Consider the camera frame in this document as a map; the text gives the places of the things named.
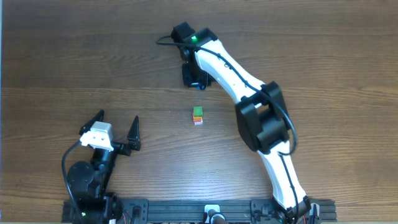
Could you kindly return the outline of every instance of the black metal base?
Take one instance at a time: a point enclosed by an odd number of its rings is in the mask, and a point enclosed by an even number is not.
[[[217,200],[217,201],[148,201],[146,199],[121,199],[124,209],[131,216],[131,224],[146,223],[201,223],[205,205],[216,204],[229,223],[268,224],[279,223],[275,214],[275,202],[272,199],[256,200]],[[337,222],[336,206],[332,200],[315,200],[320,206],[320,222]],[[62,222],[70,222],[70,210],[64,204]],[[310,223],[309,213],[305,215]]]

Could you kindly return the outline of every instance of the green block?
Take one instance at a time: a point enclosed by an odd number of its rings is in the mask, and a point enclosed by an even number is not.
[[[201,106],[193,107],[193,116],[202,117],[203,116],[203,108]]]

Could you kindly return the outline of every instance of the wood grain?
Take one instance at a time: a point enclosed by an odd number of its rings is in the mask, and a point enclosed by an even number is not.
[[[117,139],[140,117],[142,151],[111,179],[120,196],[271,197],[229,96],[185,88],[178,50],[154,44],[183,21],[282,87],[309,196],[336,200],[339,221],[398,220],[398,2],[4,0],[3,14],[1,221],[60,221],[61,157],[100,109]]]

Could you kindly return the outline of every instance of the wooden tabletop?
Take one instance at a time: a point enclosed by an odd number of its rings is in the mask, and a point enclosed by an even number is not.
[[[335,200],[339,221],[398,220],[397,2],[4,0],[3,13],[1,221],[60,221],[62,155],[100,109],[120,141],[140,118],[142,149],[111,178],[120,197],[272,197],[227,93],[185,87],[177,48],[155,45],[183,21],[282,87],[310,197]]]

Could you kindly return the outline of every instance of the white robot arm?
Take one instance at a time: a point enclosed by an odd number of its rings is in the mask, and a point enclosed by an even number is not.
[[[239,133],[249,148],[261,156],[272,182],[274,198],[286,218],[292,221],[309,211],[310,201],[299,184],[291,157],[281,157],[281,153],[289,154],[289,126],[277,109],[283,109],[287,114],[282,92],[276,83],[265,85],[245,71],[209,29],[195,32],[184,22],[174,27],[171,38],[174,44],[164,45],[179,47],[186,61],[182,67],[185,85],[204,90],[212,81],[216,81],[232,97],[236,105]],[[269,96],[269,99],[262,98],[259,91]],[[279,107],[270,103],[270,99],[278,102]],[[257,111],[265,105],[269,108]]]

